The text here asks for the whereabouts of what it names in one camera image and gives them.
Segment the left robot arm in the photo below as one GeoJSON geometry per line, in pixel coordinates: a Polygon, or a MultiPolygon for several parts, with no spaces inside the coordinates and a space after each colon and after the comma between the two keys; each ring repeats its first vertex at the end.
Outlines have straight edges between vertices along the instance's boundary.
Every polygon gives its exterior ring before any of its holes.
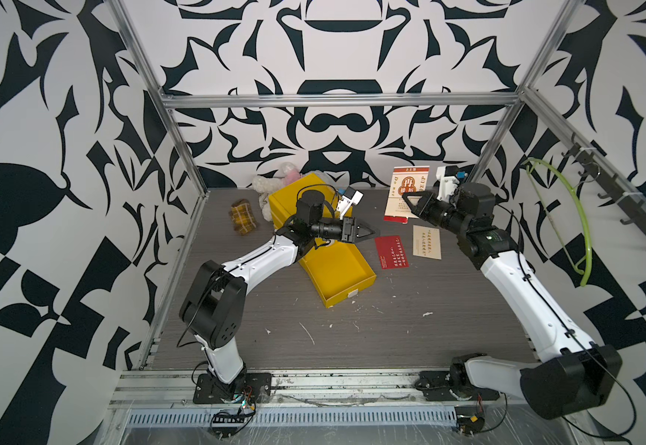
{"type": "Polygon", "coordinates": [[[244,395],[246,366],[235,335],[241,328],[249,292],[272,274],[298,263],[311,250],[331,243],[354,245],[378,236],[378,230],[351,217],[363,193],[349,187],[336,203],[315,185],[298,192],[296,211],[267,243],[233,261],[206,261],[198,270],[179,310],[186,327],[202,346],[208,364],[206,378],[219,397],[235,400],[244,395]]]}

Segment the yellow plastic drawer cabinet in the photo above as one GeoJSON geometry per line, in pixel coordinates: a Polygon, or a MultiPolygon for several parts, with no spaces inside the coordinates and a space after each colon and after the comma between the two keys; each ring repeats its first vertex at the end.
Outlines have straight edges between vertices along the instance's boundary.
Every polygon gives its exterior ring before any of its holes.
{"type": "Polygon", "coordinates": [[[330,204],[329,207],[324,206],[323,217],[332,218],[334,216],[333,213],[335,205],[337,204],[337,191],[335,187],[325,182],[317,174],[307,174],[292,184],[286,185],[276,191],[269,197],[275,231],[282,228],[291,215],[295,215],[298,199],[302,197],[304,192],[311,190],[321,192],[326,202],[330,204]]]}

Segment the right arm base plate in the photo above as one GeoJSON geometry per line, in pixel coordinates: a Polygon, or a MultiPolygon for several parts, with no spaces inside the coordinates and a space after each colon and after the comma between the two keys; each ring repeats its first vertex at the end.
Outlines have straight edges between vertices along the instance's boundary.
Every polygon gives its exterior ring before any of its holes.
{"type": "Polygon", "coordinates": [[[473,402],[478,399],[497,401],[502,395],[493,389],[480,389],[461,381],[450,371],[421,371],[414,389],[428,402],[473,402]]]}

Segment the yellow bottom drawer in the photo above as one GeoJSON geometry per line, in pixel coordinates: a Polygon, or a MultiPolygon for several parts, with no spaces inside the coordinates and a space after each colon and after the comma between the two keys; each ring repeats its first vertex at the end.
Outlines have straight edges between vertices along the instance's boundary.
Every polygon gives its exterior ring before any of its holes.
{"type": "Polygon", "coordinates": [[[359,248],[351,244],[336,242],[311,250],[299,263],[327,309],[369,289],[377,279],[359,248]]]}

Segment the beige postcard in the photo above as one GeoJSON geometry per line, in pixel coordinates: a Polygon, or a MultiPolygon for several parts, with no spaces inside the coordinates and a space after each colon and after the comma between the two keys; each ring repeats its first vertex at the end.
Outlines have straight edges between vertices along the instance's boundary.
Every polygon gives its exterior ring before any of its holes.
{"type": "Polygon", "coordinates": [[[413,227],[413,255],[438,261],[443,258],[439,228],[419,225],[413,227]]]}

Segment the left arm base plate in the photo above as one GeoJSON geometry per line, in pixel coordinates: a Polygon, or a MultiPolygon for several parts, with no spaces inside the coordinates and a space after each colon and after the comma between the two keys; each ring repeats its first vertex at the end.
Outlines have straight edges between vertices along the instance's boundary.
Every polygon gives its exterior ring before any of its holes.
{"type": "Polygon", "coordinates": [[[258,402],[270,395],[270,373],[242,371],[231,383],[223,383],[211,372],[198,376],[193,395],[194,404],[219,404],[234,402],[258,402]]]}

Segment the cream postcard red emblem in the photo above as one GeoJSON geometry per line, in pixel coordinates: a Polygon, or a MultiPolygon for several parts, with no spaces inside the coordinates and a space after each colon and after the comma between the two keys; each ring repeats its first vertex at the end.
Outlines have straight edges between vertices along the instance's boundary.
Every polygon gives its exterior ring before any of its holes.
{"type": "Polygon", "coordinates": [[[402,197],[405,193],[422,192],[427,188],[428,166],[394,167],[383,219],[386,222],[406,224],[415,219],[409,205],[402,197]]]}

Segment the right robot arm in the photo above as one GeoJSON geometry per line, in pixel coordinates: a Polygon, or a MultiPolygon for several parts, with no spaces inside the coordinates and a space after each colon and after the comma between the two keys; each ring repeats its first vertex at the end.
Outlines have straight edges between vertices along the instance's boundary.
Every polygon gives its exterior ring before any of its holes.
{"type": "Polygon", "coordinates": [[[460,185],[447,201],[430,191],[402,198],[417,218],[457,238],[461,252],[500,292],[538,357],[537,363],[495,359],[482,353],[454,358],[446,386],[459,398],[478,389],[524,400],[553,420],[604,405],[622,359],[599,346],[560,307],[533,273],[516,241],[493,223],[495,196],[477,183],[460,185]]]}

